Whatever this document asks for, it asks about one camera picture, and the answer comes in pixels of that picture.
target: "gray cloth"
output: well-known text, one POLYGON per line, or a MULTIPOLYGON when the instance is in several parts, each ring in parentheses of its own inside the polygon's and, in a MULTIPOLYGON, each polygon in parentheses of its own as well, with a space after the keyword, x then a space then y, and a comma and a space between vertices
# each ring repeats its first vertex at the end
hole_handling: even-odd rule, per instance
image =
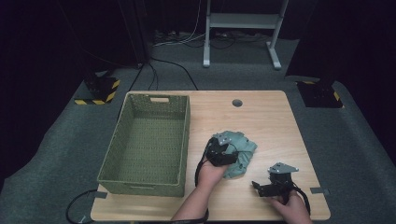
POLYGON ((224 178, 233 178, 244 174, 247 171, 248 164, 250 163, 250 159, 253 157, 253 153, 257 148, 257 145, 254 142, 249 141, 245 135, 240 132, 233 133, 226 131, 223 135, 231 139, 231 143, 228 145, 225 153, 231 154, 235 151, 239 152, 236 163, 231 164, 228 167, 227 171, 224 173, 224 178))

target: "wooden table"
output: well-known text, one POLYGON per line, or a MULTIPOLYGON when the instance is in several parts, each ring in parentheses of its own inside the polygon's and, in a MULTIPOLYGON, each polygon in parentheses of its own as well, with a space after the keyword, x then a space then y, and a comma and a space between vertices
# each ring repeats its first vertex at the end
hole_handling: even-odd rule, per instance
MULTIPOLYGON (((283 91, 156 91, 165 94, 188 94, 191 100, 191 126, 184 198, 117 195, 108 193, 96 198, 93 220, 169 220, 194 189, 194 172, 208 139, 214 133, 244 133, 258 147, 243 176, 223 179, 209 202, 209 220, 280 220, 273 207, 260 198, 251 181, 270 184, 267 169, 281 161, 297 167, 293 181, 307 194, 313 220, 330 217, 323 194, 312 194, 319 188, 318 178, 307 154, 304 141, 283 91), (242 106, 232 104, 234 99, 242 106)), ((98 191, 107 192, 99 185, 98 191)))

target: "white metal stand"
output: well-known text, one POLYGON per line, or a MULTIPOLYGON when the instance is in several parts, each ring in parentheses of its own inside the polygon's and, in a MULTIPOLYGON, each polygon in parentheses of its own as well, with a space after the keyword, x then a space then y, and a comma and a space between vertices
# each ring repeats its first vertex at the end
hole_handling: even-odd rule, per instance
POLYGON ((210 40, 209 31, 211 27, 222 28, 250 28, 250 29, 273 29, 274 34, 272 40, 266 43, 268 51, 276 70, 281 69, 280 61, 277 58, 275 44, 279 30, 282 25, 285 11, 289 0, 283 0, 279 14, 263 15, 263 14, 233 14, 233 13, 211 13, 210 3, 207 0, 206 10, 206 29, 205 29, 205 45, 204 45, 204 67, 210 66, 210 40))

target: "basket handle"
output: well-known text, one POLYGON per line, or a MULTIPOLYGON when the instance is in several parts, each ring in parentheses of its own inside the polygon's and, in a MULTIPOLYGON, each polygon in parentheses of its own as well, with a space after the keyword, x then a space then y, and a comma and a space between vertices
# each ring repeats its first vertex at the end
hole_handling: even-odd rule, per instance
POLYGON ((169 103, 170 101, 169 96, 162 96, 162 95, 151 95, 148 98, 152 103, 169 103))
POLYGON ((154 185, 131 185, 131 184, 124 184, 128 186, 130 189, 154 189, 154 185))

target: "green wicker basket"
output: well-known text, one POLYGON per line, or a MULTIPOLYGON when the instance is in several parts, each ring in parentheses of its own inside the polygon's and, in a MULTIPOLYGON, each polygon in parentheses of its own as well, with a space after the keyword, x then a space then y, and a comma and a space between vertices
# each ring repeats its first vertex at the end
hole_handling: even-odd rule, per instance
POLYGON ((183 197, 190 98, 128 92, 98 182, 110 193, 183 197))

